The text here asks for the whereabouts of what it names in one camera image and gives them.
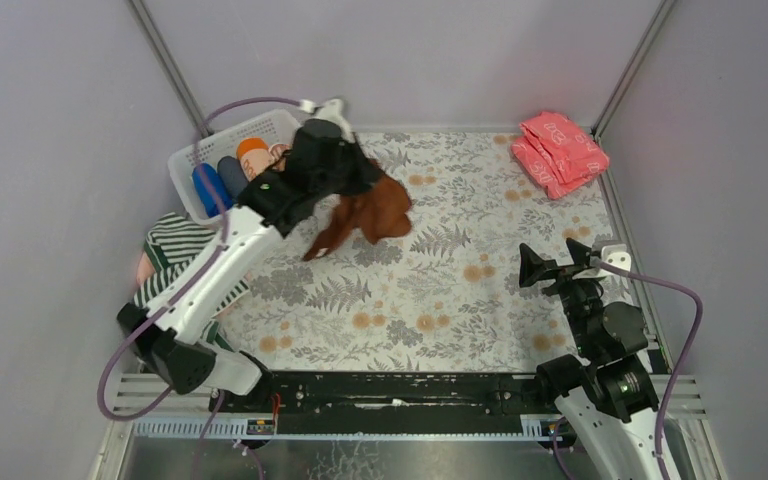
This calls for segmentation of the brown towel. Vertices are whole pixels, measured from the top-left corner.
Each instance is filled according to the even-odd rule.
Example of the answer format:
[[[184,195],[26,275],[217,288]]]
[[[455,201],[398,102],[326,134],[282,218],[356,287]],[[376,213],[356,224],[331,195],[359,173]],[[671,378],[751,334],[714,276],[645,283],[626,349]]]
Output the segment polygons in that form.
[[[412,222],[408,212],[412,207],[404,185],[390,177],[378,163],[372,164],[381,174],[373,188],[357,196],[339,197],[339,203],[332,210],[328,226],[313,241],[303,256],[304,261],[330,254],[339,248],[350,234],[359,229],[372,245],[382,239],[399,238],[408,235]]]

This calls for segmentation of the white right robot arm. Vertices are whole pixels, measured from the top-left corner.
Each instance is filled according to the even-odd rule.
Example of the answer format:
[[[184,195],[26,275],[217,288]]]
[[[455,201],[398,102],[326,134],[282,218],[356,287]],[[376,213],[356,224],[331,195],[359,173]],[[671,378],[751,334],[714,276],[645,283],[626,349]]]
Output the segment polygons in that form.
[[[560,299],[576,351],[540,364],[541,398],[577,435],[603,479],[678,479],[663,438],[664,413],[640,354],[649,340],[640,308],[602,300],[602,279],[627,273],[622,243],[566,242],[571,263],[542,258],[520,244],[519,285],[543,283]]]

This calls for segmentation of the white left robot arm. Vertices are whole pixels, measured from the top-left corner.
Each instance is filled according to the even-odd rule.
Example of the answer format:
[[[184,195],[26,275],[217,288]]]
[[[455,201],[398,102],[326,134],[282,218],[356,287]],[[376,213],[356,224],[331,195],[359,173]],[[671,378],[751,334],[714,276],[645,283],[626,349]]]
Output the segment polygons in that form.
[[[125,305],[117,316],[132,351],[175,393],[200,386],[245,396],[264,367],[242,353],[202,338],[220,302],[243,275],[333,194],[370,191],[381,174],[339,114],[318,115],[295,132],[284,166],[250,180],[221,219],[207,246],[145,306]]]

